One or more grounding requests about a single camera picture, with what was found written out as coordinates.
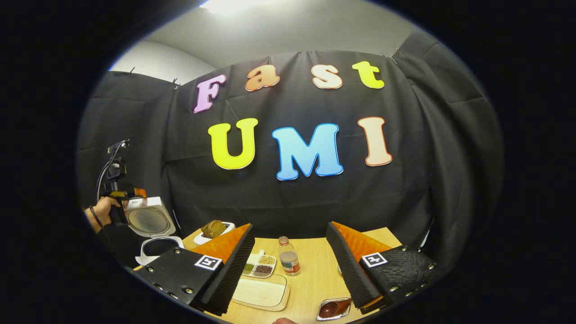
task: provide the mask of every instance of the wooden table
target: wooden table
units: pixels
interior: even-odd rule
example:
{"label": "wooden table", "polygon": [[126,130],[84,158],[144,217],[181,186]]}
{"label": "wooden table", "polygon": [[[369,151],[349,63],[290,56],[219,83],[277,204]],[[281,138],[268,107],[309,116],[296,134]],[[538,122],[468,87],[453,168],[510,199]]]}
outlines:
{"label": "wooden table", "polygon": [[[186,249],[197,246],[194,243],[194,238],[198,233],[200,233],[200,229],[182,240]],[[393,248],[401,245],[400,241],[385,227],[364,232],[364,234]],[[290,288],[288,304],[284,310],[279,312],[257,310],[232,301],[228,306],[228,312],[222,314],[221,317],[209,312],[206,313],[235,324],[272,324],[280,317],[289,318],[298,324],[321,323],[316,320],[320,303],[324,299],[350,297],[350,293],[338,271],[336,257],[334,257],[326,238],[290,239],[290,243],[296,248],[300,262],[300,274],[295,277],[285,275],[284,270],[282,270],[278,257],[278,239],[256,238],[256,243],[252,249],[252,253],[264,250],[266,255],[273,255],[277,258],[278,263],[273,273],[285,277]],[[326,323],[348,323],[376,311],[362,315],[360,310],[352,305],[347,316],[326,321]]]}

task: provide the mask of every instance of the pink letter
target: pink letter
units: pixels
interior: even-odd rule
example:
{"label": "pink letter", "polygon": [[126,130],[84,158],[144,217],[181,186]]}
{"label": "pink letter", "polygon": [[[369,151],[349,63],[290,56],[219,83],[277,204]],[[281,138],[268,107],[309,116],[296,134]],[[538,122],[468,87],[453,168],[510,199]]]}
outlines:
{"label": "pink letter", "polygon": [[358,124],[364,129],[366,141],[368,142],[366,164],[371,167],[377,167],[392,162],[392,155],[386,150],[386,142],[382,132],[384,120],[380,117],[366,117],[360,119]]}
{"label": "pink letter", "polygon": [[218,84],[224,83],[225,81],[226,76],[220,74],[217,77],[198,83],[198,104],[194,108],[194,114],[212,107],[209,96],[212,97],[212,99],[216,98],[216,96],[218,96]]}

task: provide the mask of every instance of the ceiling light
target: ceiling light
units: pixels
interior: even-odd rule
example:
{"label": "ceiling light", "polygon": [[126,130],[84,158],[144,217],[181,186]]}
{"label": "ceiling light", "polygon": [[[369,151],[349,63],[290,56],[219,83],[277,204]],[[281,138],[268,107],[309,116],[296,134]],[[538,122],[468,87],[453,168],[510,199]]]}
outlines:
{"label": "ceiling light", "polygon": [[200,5],[210,13],[233,13],[249,7],[269,5],[278,0],[209,0]]}

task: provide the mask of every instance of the plastic bottle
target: plastic bottle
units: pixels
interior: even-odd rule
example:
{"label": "plastic bottle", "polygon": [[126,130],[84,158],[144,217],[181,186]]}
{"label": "plastic bottle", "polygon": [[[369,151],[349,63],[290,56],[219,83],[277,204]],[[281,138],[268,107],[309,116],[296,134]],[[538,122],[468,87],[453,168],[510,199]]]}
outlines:
{"label": "plastic bottle", "polygon": [[280,256],[280,263],[284,272],[288,276],[297,276],[300,273],[300,263],[298,263],[298,254],[296,249],[285,236],[278,239],[280,246],[278,247],[278,255]]}

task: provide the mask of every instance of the human hand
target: human hand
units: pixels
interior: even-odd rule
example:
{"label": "human hand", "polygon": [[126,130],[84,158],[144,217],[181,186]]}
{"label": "human hand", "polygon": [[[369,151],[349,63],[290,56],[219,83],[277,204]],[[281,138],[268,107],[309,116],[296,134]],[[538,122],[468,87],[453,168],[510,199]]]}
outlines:
{"label": "human hand", "polygon": [[298,324],[298,323],[295,323],[295,322],[283,317],[283,318],[279,318],[279,319],[275,320],[274,323],[272,323],[272,324]]}
{"label": "human hand", "polygon": [[[96,206],[93,207],[96,217],[98,217],[98,220],[100,220],[102,226],[108,225],[112,222],[110,219],[110,209],[112,208],[112,205],[120,207],[120,204],[116,199],[112,197],[100,197],[100,200]],[[94,228],[96,233],[98,233],[101,228],[96,219],[94,219],[94,215],[92,215],[92,212],[89,208],[85,210],[85,213],[88,217],[88,220],[90,221],[90,224],[92,225],[92,228]]]}

